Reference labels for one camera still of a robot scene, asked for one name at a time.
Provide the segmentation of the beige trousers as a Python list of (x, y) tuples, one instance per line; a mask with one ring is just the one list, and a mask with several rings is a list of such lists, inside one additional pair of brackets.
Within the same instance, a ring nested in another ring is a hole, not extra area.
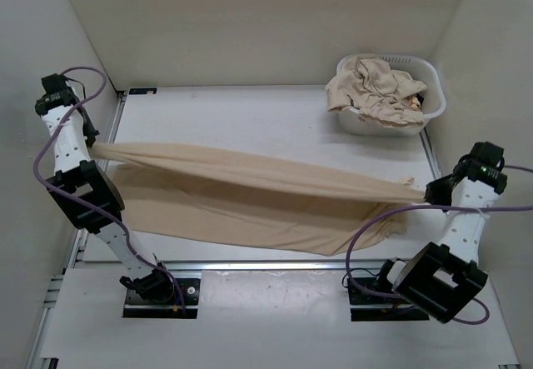
[(303, 162), (180, 143), (97, 143), (138, 232), (326, 257), (406, 230), (422, 191)]

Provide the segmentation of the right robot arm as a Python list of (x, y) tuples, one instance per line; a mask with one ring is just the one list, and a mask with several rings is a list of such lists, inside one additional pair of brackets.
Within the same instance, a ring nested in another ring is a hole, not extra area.
[(484, 288), (488, 275), (478, 267), (478, 248), (492, 207), (507, 185), (504, 149), (477, 142), (448, 176), (426, 186), (425, 200), (447, 210), (441, 239), (410, 261), (387, 260), (374, 281), (384, 302), (398, 297), (447, 323)]

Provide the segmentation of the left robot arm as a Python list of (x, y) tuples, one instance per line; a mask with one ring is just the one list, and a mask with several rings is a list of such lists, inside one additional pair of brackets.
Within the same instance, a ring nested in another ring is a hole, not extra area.
[(44, 95), (35, 111), (46, 125), (53, 149), (54, 171), (49, 178), (39, 172), (43, 152), (33, 164), (36, 179), (48, 190), (70, 223), (104, 242), (127, 270), (120, 283), (149, 302), (169, 302), (175, 296), (172, 275), (156, 259), (144, 257), (122, 221), (124, 202), (107, 174), (89, 155), (99, 131), (85, 107), (86, 94), (78, 95), (75, 79), (52, 74), (42, 79)]

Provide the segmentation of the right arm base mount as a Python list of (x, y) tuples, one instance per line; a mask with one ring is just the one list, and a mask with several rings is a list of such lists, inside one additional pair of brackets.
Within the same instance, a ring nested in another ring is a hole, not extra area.
[(347, 277), (341, 281), (348, 292), (352, 322), (423, 322), (429, 316), (405, 300), (365, 294), (353, 287)]

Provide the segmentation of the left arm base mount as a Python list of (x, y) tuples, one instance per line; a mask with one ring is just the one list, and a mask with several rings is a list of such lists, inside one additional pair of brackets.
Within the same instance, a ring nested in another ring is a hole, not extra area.
[(142, 299), (132, 290), (127, 290), (123, 309), (123, 318), (136, 319), (196, 319), (201, 291), (199, 277), (178, 278), (178, 284), (185, 298), (186, 309), (176, 292), (172, 295), (153, 299)]

